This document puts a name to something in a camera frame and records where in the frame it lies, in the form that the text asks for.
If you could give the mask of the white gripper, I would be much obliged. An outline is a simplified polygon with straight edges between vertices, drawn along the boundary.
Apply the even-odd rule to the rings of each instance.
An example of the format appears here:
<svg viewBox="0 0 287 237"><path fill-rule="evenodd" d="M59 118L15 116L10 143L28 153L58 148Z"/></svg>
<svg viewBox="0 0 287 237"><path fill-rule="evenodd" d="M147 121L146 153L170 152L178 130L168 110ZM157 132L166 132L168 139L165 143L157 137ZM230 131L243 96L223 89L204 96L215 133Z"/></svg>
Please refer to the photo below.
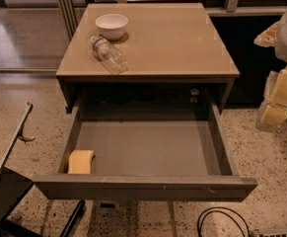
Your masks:
<svg viewBox="0 0 287 237"><path fill-rule="evenodd" d="M259 34L253 43L261 47L275 46L278 25L278 22L272 24ZM271 94L271 103L276 106L268 104L261 105L259 119L267 125L279 126L287 119L287 66L282 69L277 76Z"/></svg>

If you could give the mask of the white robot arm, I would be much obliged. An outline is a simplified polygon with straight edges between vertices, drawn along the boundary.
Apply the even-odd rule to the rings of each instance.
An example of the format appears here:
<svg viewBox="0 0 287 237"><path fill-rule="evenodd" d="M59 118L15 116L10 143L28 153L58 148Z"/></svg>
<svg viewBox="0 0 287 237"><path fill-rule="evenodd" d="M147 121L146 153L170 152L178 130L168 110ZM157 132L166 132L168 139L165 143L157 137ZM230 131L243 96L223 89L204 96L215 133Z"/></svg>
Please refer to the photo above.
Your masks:
<svg viewBox="0 0 287 237"><path fill-rule="evenodd" d="M253 41L262 47L273 47L275 56L287 63L287 11L281 19ZM266 79L256 127L263 131L278 128L287 119L287 65L280 72L271 71Z"/></svg>

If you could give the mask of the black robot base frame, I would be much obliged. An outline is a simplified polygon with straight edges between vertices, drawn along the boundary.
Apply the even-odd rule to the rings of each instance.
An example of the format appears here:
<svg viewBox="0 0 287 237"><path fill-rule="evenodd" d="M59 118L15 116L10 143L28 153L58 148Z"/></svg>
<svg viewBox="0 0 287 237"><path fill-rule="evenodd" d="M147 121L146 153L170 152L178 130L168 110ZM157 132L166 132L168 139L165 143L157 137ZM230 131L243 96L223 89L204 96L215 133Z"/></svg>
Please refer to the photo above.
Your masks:
<svg viewBox="0 0 287 237"><path fill-rule="evenodd" d="M0 174L0 237L42 237L7 219L33 186L33 182L6 167Z"/></svg>

